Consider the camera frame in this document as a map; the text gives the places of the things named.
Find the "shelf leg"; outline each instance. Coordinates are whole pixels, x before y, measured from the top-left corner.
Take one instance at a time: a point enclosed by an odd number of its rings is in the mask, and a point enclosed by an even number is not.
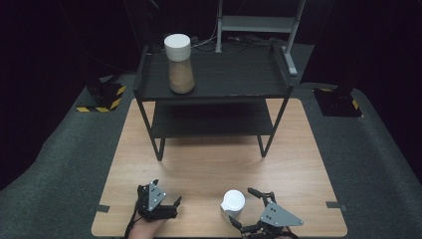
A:
[[[302,13],[304,12],[306,2],[307,0],[301,0],[301,2],[299,3],[299,8],[296,13],[295,22],[292,26],[292,32],[289,35],[288,46],[283,47],[283,55],[285,56],[286,63],[288,64],[288,68],[289,68],[289,72],[291,76],[296,76],[298,74],[295,64],[293,63],[291,50],[292,50],[293,42],[295,41],[296,33],[298,32],[299,24],[301,23],[301,17],[302,17]]]
[[[223,0],[218,0],[218,14],[217,14],[217,46],[216,53],[222,52],[221,37],[222,37],[222,21],[223,21]]]
[[[282,116],[283,116],[283,113],[285,112],[290,95],[292,94],[292,90],[293,90],[293,87],[290,86],[288,88],[288,93],[285,99],[283,100],[282,105],[280,106],[279,113],[277,114],[276,121],[274,122],[274,125],[273,125],[273,131],[271,132],[270,138],[268,139],[267,145],[265,146],[265,148],[264,148],[261,136],[257,135],[258,144],[260,145],[260,150],[261,150],[261,157],[267,156],[268,150],[270,149],[271,143],[273,142],[274,136],[276,135],[277,128],[279,127],[280,121],[282,120]]]
[[[152,136],[151,124],[149,123],[148,116],[146,115],[145,107],[139,101],[137,101],[137,105],[139,106],[140,114],[143,117],[143,121],[145,122],[146,130],[148,131],[149,139],[151,140],[152,147],[154,148],[155,156],[157,157],[158,161],[161,161],[162,156],[164,155],[165,138],[160,139],[158,149],[157,143],[155,142],[155,138]]]

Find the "black shelf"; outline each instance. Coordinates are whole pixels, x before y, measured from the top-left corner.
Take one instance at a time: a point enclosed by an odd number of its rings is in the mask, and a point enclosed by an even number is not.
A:
[[[170,137],[239,135],[255,135],[265,157],[293,90],[281,51],[273,45],[263,52],[191,54],[195,87],[176,94],[166,55],[148,55],[146,46],[133,93],[157,159]],[[266,99],[284,99],[274,123]],[[143,102],[155,102],[151,124]],[[266,144],[262,135],[269,136]]]
[[[155,138],[270,135],[273,125],[264,99],[156,103]]]

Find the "wooden tabletop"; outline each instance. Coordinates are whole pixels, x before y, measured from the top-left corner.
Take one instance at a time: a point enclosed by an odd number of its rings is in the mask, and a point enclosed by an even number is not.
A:
[[[272,119],[281,100],[268,100]],[[151,119],[154,103],[146,103]],[[302,103],[290,99],[265,158],[255,136],[170,138],[161,162],[156,160],[136,101],[124,123],[97,212],[95,236],[122,236],[136,201],[137,186],[159,179],[170,205],[182,196],[176,219],[170,219],[157,237],[241,237],[221,216],[220,204],[230,189],[243,192],[246,204],[239,221],[256,224],[264,210],[262,199],[247,192],[274,191],[277,202],[304,221],[292,227],[300,237],[342,237],[347,233],[329,178]]]

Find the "robotic arm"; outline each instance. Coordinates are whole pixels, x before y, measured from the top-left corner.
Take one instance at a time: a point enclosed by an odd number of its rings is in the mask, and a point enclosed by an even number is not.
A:
[[[157,184],[158,179],[155,179],[147,185],[139,185],[137,187],[137,200],[130,222],[128,223],[124,233],[125,239],[128,237],[130,230],[133,228],[133,224],[137,221],[134,220],[136,212],[140,215],[140,218],[143,218],[148,222],[159,219],[176,218],[177,207],[180,205],[182,197],[179,196],[173,205],[161,205],[161,201],[166,196],[166,193],[162,191]]]
[[[301,226],[304,221],[279,206],[274,192],[262,193],[251,187],[248,188],[248,192],[257,198],[263,198],[265,210],[257,224],[251,226],[244,227],[235,218],[229,217],[232,225],[240,231],[244,239],[274,239],[280,236],[299,238],[289,226]]]

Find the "white shelf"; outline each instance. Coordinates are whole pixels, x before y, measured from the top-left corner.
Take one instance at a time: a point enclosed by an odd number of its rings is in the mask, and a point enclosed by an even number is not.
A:
[[[295,18],[223,16],[222,31],[291,33]]]

